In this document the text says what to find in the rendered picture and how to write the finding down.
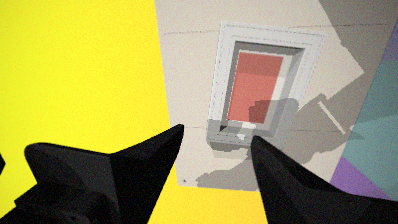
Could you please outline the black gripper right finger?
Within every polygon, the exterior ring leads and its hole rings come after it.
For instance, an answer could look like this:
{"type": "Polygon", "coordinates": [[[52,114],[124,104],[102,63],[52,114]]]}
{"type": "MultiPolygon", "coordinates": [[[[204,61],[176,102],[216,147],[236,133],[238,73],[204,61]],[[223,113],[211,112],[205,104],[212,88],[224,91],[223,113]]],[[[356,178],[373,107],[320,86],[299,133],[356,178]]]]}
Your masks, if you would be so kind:
{"type": "Polygon", "coordinates": [[[398,224],[398,202],[349,194],[260,136],[253,167],[268,224],[398,224]]]}

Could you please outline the white picture frame with red picture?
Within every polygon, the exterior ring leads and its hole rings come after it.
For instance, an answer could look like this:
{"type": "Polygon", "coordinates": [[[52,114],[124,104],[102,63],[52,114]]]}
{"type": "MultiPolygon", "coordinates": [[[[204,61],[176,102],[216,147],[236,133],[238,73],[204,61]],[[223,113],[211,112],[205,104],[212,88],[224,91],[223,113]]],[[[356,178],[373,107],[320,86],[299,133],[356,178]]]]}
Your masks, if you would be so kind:
{"type": "Polygon", "coordinates": [[[206,141],[282,150],[328,33],[222,21],[206,141]]]}

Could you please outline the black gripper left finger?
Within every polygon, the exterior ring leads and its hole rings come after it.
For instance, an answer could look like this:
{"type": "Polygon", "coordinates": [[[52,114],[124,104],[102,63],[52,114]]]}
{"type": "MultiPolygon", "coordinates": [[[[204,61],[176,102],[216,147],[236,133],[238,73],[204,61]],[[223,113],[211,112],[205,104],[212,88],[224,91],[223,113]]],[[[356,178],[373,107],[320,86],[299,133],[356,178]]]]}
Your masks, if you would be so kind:
{"type": "Polygon", "coordinates": [[[178,124],[115,153],[51,142],[24,148],[25,160],[40,180],[106,195],[113,224],[148,224],[180,150],[178,124]]]}

